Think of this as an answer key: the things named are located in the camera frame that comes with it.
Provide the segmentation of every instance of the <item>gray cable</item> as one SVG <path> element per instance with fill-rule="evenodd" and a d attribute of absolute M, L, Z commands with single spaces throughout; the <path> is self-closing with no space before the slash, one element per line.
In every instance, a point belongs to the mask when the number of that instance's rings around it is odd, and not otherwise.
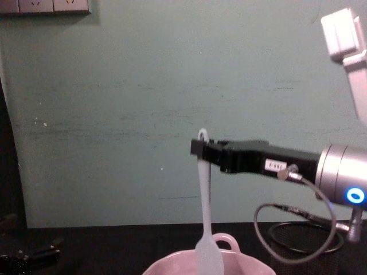
<path fill-rule="evenodd" d="M 287 264 L 287 265 L 303 264 L 305 262 L 308 262 L 308 261 L 311 261 L 311 260 L 315 259 L 317 256 L 322 254 L 327 249 L 327 247 L 331 244 L 331 242 L 334 239 L 335 232 L 337 231 L 337 217 L 336 217 L 335 212 L 334 212 L 334 207 L 331 204 L 331 202 L 329 201 L 329 199 L 326 197 L 326 195 L 319 188 L 317 188 L 312 182 L 310 182 L 309 180 L 303 178 L 302 176 L 300 177 L 299 181 L 301 181 L 302 183 L 309 186 L 309 188 L 311 188 L 316 194 L 318 194 L 322 198 L 322 200 L 325 202 L 326 207 L 329 210 L 330 216 L 331 216 L 330 234 L 329 234 L 328 238 L 326 239 L 325 243 L 318 250 L 316 250 L 313 254 L 311 254 L 309 256 L 306 256 L 306 257 L 303 257 L 301 259 L 296 259 L 296 260 L 287 259 L 287 258 L 283 258 L 282 256 L 278 255 L 278 253 L 276 253 L 274 250 L 272 250 L 271 247 L 266 243 L 266 241 L 264 240 L 263 236 L 260 233 L 259 225 L 258 225 L 258 222 L 257 222 L 257 216 L 259 215 L 259 211 L 262 208 L 264 208 L 264 207 L 275 207 L 274 203 L 265 203 L 263 205 L 260 205 L 256 209 L 255 215 L 253 217 L 253 224 L 254 224 L 254 227 L 255 227 L 255 233 L 256 233 L 259 241 L 261 242 L 261 244 L 270 253 L 270 255 L 272 255 L 278 261 L 280 261 L 284 264 Z"/>

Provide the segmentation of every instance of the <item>wall outlet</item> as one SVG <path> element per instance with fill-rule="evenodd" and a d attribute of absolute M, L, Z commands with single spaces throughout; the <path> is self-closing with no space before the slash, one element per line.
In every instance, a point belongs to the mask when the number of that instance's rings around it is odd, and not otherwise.
<path fill-rule="evenodd" d="M 0 2 L 0 14 L 19 13 L 18 0 L 2 0 Z"/>
<path fill-rule="evenodd" d="M 54 10 L 89 13 L 88 0 L 53 0 Z"/>
<path fill-rule="evenodd" d="M 52 0 L 19 0 L 21 13 L 52 13 Z"/>

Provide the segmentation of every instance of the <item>black table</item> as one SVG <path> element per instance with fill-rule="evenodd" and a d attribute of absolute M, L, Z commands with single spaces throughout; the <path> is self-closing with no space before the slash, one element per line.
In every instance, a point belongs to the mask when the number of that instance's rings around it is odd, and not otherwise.
<path fill-rule="evenodd" d="M 265 233 L 273 224 L 261 223 L 260 228 Z M 217 223 L 213 225 L 213 233 L 218 232 L 233 235 L 244 254 L 270 263 L 252 223 Z M 63 237 L 65 243 L 57 266 L 36 271 L 34 275 L 139 275 L 172 252 L 193 249 L 201 234 L 201 224 L 29 229 L 21 234 L 3 235 L 0 252 L 36 248 Z M 367 232 L 360 243 L 346 243 L 340 253 L 340 275 L 367 274 Z"/>

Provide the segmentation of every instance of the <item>white label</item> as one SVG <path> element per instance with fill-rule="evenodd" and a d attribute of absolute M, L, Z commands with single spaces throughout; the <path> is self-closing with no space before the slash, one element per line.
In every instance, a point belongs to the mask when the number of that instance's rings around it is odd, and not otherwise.
<path fill-rule="evenodd" d="M 279 172 L 280 170 L 283 170 L 285 168 L 287 168 L 286 162 L 280 162 L 278 160 L 273 159 L 265 160 L 265 170 Z"/>

